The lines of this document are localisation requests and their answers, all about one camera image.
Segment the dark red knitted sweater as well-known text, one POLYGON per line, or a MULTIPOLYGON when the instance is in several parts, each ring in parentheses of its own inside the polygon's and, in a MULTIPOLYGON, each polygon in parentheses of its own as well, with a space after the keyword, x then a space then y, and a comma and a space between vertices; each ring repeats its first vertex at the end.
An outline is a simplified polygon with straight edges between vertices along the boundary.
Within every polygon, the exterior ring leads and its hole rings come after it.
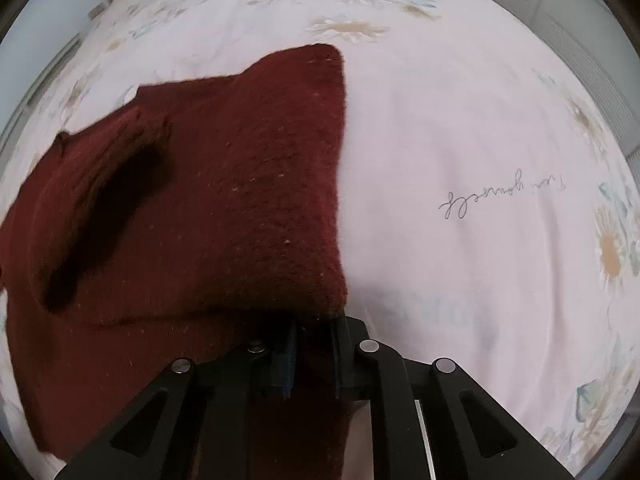
POLYGON ((343 59, 329 44, 139 88, 60 132, 1 226, 9 352, 37 448, 71 460, 171 360, 337 315, 343 59))

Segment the pink floral bed sheet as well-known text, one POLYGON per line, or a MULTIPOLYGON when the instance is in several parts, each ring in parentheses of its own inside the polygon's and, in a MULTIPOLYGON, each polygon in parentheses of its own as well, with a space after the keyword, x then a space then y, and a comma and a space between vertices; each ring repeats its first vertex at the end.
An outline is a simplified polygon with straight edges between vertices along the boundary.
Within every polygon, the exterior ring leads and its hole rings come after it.
MULTIPOLYGON (((343 59, 342 313, 410 359, 454 359, 591 477, 639 385, 639 192, 586 87, 491 0, 114 0, 29 117, 1 225, 60 132, 311 44, 343 59)), ((32 437, 7 317, 1 286, 1 434, 51 479, 69 460, 32 437)))

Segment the white wardrobe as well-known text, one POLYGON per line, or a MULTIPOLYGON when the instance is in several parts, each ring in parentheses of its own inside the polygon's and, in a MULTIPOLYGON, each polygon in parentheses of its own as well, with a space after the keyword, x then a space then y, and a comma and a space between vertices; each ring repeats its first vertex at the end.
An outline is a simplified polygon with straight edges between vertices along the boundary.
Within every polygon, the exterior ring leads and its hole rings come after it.
POLYGON ((604 0, 494 0, 544 40, 596 101, 623 154, 639 154, 639 55, 604 0))

